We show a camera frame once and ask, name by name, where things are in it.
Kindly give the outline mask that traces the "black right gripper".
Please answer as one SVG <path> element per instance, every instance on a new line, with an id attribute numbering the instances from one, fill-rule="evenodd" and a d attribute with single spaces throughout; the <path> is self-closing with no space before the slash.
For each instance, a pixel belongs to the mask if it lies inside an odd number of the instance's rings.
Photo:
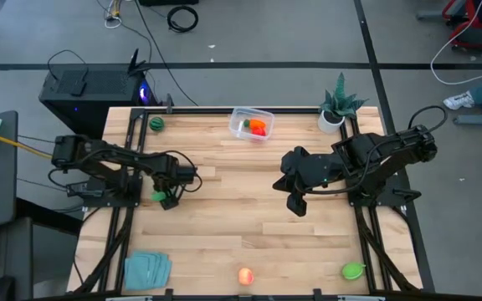
<path id="1" fill-rule="evenodd" d="M 307 203 L 303 194 L 294 189 L 308 190 L 344 179 L 343 165 L 337 154 L 310 154 L 302 146 L 296 146 L 281 159 L 280 171 L 284 174 L 272 188 L 290 193 L 286 206 L 297 217 L 306 215 Z"/>

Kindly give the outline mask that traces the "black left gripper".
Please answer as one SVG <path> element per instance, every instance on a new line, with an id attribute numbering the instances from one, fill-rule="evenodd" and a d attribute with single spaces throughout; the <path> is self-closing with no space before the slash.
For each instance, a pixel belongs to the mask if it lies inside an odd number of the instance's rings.
<path id="1" fill-rule="evenodd" d="M 181 164 L 171 155 L 153 155 L 151 157 L 153 192 L 164 191 L 166 196 L 160 201 L 164 210 L 179 205 L 178 192 L 183 186 L 192 184 L 196 177 L 196 167 L 192 163 Z"/>

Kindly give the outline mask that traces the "clear plastic tupperware container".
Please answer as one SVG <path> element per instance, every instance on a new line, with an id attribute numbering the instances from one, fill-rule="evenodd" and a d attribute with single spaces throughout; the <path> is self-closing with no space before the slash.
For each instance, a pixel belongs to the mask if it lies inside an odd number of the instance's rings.
<path id="1" fill-rule="evenodd" d="M 265 132 L 266 136 L 253 135 L 250 128 L 243 126 L 243 122 L 246 119 L 261 120 L 266 124 Z M 231 133 L 239 139 L 264 141 L 267 140 L 274 128 L 274 114 L 265 111 L 258 110 L 249 107 L 235 107 L 230 116 L 229 129 Z"/>

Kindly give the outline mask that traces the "teal cloth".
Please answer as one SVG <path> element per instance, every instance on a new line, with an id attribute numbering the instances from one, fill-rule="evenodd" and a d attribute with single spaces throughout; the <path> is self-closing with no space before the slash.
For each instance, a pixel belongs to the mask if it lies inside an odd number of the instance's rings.
<path id="1" fill-rule="evenodd" d="M 163 256 L 159 253 L 143 253 L 148 259 L 146 289 L 157 288 L 162 280 Z"/>
<path id="2" fill-rule="evenodd" d="M 125 289 L 152 289 L 155 265 L 156 255 L 150 253 L 133 253 L 125 260 Z"/>
<path id="3" fill-rule="evenodd" d="M 158 253 L 156 261 L 156 268 L 154 270 L 154 282 L 155 288 L 162 288 L 167 285 L 170 272 L 172 270 L 172 262 L 168 259 L 168 256 L 164 253 Z"/>
<path id="4" fill-rule="evenodd" d="M 150 253 L 148 284 L 150 288 L 160 288 L 164 285 L 167 273 L 167 255 L 164 253 Z"/>

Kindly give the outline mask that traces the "black power brick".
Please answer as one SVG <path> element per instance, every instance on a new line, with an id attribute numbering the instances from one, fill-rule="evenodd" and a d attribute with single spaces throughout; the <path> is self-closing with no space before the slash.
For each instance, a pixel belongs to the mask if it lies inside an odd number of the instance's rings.
<path id="1" fill-rule="evenodd" d="M 88 188 L 88 183 L 86 181 L 68 184 L 66 186 L 66 192 L 68 197 L 79 196 L 84 199 L 100 198 L 104 195 L 103 190 Z"/>

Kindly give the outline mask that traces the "white plant pot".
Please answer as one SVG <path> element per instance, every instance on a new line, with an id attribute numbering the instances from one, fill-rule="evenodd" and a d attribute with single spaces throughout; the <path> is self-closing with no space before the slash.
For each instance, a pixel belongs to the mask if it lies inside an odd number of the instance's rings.
<path id="1" fill-rule="evenodd" d="M 317 120 L 317 125 L 321 132 L 329 135 L 337 132 L 344 122 L 344 116 L 335 117 L 330 112 L 323 110 L 320 112 L 319 118 Z"/>

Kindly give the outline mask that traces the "lime green toy fruit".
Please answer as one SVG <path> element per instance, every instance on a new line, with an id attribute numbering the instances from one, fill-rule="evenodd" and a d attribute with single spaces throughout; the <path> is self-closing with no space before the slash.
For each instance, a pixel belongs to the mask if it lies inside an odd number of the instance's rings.
<path id="1" fill-rule="evenodd" d="M 346 280 L 356 280 L 362 276 L 365 267 L 363 263 L 347 263 L 342 267 L 341 275 Z"/>

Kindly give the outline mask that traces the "green potted succulent plant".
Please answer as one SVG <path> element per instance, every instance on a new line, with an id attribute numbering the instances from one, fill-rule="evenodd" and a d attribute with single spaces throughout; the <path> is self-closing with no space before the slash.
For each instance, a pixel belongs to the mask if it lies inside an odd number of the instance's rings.
<path id="1" fill-rule="evenodd" d="M 345 76 L 340 73 L 334 91 L 325 91 L 325 100 L 320 104 L 319 113 L 328 113 L 332 118 L 342 117 L 356 119 L 356 112 L 367 102 L 366 99 L 358 99 L 356 94 L 346 95 Z"/>

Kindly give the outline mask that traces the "black computer tower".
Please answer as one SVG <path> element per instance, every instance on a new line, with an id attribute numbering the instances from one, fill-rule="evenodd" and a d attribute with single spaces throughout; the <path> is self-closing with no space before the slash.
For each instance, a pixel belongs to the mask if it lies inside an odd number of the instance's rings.
<path id="1" fill-rule="evenodd" d="M 49 64 L 39 101 L 75 134 L 99 139 L 111 107 L 158 104 L 146 80 L 145 63 L 137 58 L 134 52 L 127 64 Z M 69 92 L 79 79 L 86 86 L 75 97 Z"/>

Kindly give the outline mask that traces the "small black box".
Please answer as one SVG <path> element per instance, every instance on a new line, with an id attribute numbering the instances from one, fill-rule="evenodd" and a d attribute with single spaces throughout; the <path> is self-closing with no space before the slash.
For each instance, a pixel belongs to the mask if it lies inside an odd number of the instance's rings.
<path id="1" fill-rule="evenodd" d="M 75 97 L 80 97 L 85 89 L 86 82 L 83 79 L 76 80 L 70 90 L 70 94 Z"/>

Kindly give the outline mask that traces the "dark grey cabinet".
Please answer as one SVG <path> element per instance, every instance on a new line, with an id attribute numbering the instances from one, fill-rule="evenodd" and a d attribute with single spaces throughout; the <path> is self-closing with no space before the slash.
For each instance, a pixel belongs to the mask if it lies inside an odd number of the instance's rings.
<path id="1" fill-rule="evenodd" d="M 21 218 L 0 226 L 0 301 L 33 297 L 33 224 Z"/>

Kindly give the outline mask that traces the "red metal frame cart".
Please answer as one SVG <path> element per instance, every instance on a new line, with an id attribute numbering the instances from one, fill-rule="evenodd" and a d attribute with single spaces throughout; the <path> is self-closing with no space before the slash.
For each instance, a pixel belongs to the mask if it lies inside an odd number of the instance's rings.
<path id="1" fill-rule="evenodd" d="M 449 0 L 442 11 L 453 48 L 482 50 L 482 0 Z"/>

